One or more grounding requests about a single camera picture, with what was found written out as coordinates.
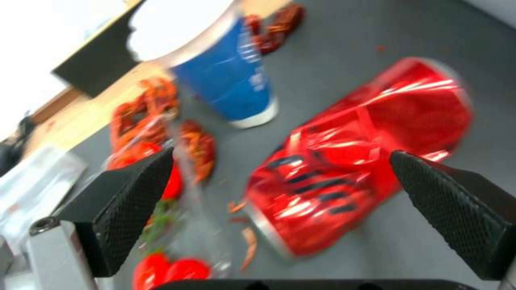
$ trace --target can rim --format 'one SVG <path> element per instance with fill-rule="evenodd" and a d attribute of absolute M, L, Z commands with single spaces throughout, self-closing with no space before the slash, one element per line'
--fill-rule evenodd
<path fill-rule="evenodd" d="M 249 200 L 246 200 L 244 211 L 251 218 L 253 224 L 259 229 L 260 233 L 272 245 L 272 247 L 286 260 L 293 260 L 294 253 L 288 248 L 281 235 L 276 231 L 274 226 L 265 217 L 265 215 L 254 206 Z"/>

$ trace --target clear plastic bag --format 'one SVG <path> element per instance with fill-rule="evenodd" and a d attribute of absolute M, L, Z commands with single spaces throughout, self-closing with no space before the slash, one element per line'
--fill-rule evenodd
<path fill-rule="evenodd" d="M 160 148 L 174 146 L 174 166 L 181 170 L 182 194 L 177 200 L 162 199 L 137 242 L 142 260 L 153 253 L 164 254 L 170 265 L 184 259 L 202 261 L 209 267 L 208 278 L 224 278 L 230 272 L 231 252 L 222 236 L 221 228 L 213 223 L 210 210 L 203 203 L 202 187 L 196 181 L 192 161 L 181 142 L 180 125 L 171 115 L 160 115 L 150 122 L 124 148 L 110 156 L 103 169 L 110 168 L 114 160 L 131 155 L 139 142 L 146 142 L 148 130 L 165 127 L 166 137 L 157 143 Z M 133 279 L 142 271 L 144 262 L 137 266 Z"/>
<path fill-rule="evenodd" d="M 45 146 L 0 178 L 0 235 L 14 254 L 30 225 L 54 211 L 85 169 L 72 153 Z"/>

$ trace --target red object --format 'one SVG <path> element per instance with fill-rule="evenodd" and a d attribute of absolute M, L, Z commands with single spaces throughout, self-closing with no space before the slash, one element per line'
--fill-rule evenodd
<path fill-rule="evenodd" d="M 113 153 L 123 149 L 138 137 L 143 141 L 162 143 L 166 139 L 163 120 L 157 116 L 179 112 L 177 88 L 174 83 L 158 77 L 144 79 L 140 84 L 146 88 L 133 102 L 118 106 L 111 118 L 110 138 Z"/>
<path fill-rule="evenodd" d="M 215 140 L 196 121 L 181 124 L 181 139 L 193 161 L 196 181 L 208 178 L 215 165 Z"/>
<path fill-rule="evenodd" d="M 403 59 L 293 130 L 252 173 L 246 210 L 282 253 L 316 253 L 400 189 L 393 150 L 442 160 L 471 120 L 449 69 Z"/>
<path fill-rule="evenodd" d="M 133 289 L 151 290 L 163 284 L 169 268 L 170 263 L 163 253 L 145 257 L 133 272 Z"/>
<path fill-rule="evenodd" d="M 136 143 L 131 148 L 115 155 L 107 166 L 108 170 L 124 168 L 133 163 L 140 161 L 141 159 L 150 156 L 161 150 L 161 146 L 152 142 L 141 141 Z"/>
<path fill-rule="evenodd" d="M 299 4 L 289 4 L 274 15 L 272 24 L 262 34 L 262 19 L 258 15 L 249 15 L 245 24 L 252 34 L 252 42 L 262 54 L 277 50 L 285 38 L 296 29 L 304 19 L 305 10 Z"/>
<path fill-rule="evenodd" d="M 165 275 L 165 280 L 204 280 L 211 275 L 210 268 L 202 261 L 195 259 L 181 259 L 177 260 L 168 268 Z"/>
<path fill-rule="evenodd" d="M 174 162 L 170 178 L 163 192 L 162 199 L 178 199 L 183 191 L 183 179 L 181 177 L 181 171 L 179 165 Z"/>
<path fill-rule="evenodd" d="M 211 270 L 203 261 L 181 259 L 170 263 L 164 253 L 154 253 L 136 266 L 133 272 L 133 289 L 151 290 L 164 283 L 208 279 L 210 275 Z"/>

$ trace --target blue paper cup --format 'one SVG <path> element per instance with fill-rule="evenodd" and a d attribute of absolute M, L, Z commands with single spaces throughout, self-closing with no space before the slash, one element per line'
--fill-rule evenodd
<path fill-rule="evenodd" d="M 206 30 L 155 61 L 236 127 L 261 125 L 278 113 L 238 3 L 225 7 Z"/>

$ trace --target food debris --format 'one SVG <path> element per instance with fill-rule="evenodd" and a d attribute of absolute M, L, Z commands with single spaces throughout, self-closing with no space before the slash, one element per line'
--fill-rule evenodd
<path fill-rule="evenodd" d="M 238 222 L 238 223 L 250 223 L 251 220 L 248 217 L 232 217 L 230 222 Z"/>
<path fill-rule="evenodd" d="M 52 130 L 52 127 L 54 127 L 54 124 L 56 121 L 50 121 L 50 123 L 46 126 L 46 133 L 50 132 Z"/>
<path fill-rule="evenodd" d="M 244 271 L 245 269 L 247 269 L 249 264 L 251 264 L 254 255 L 256 254 L 256 235 L 250 227 L 247 227 L 242 230 L 242 236 L 244 236 L 244 239 L 247 243 L 246 258 L 244 259 L 242 267 L 240 268 L 242 271 Z"/>
<path fill-rule="evenodd" d="M 228 203 L 228 213 L 234 214 L 234 213 L 240 211 L 242 208 L 244 208 L 244 206 L 246 206 L 246 204 L 247 204 L 247 202 L 243 201 L 237 205 L 234 201 L 232 201 L 232 202 Z"/>

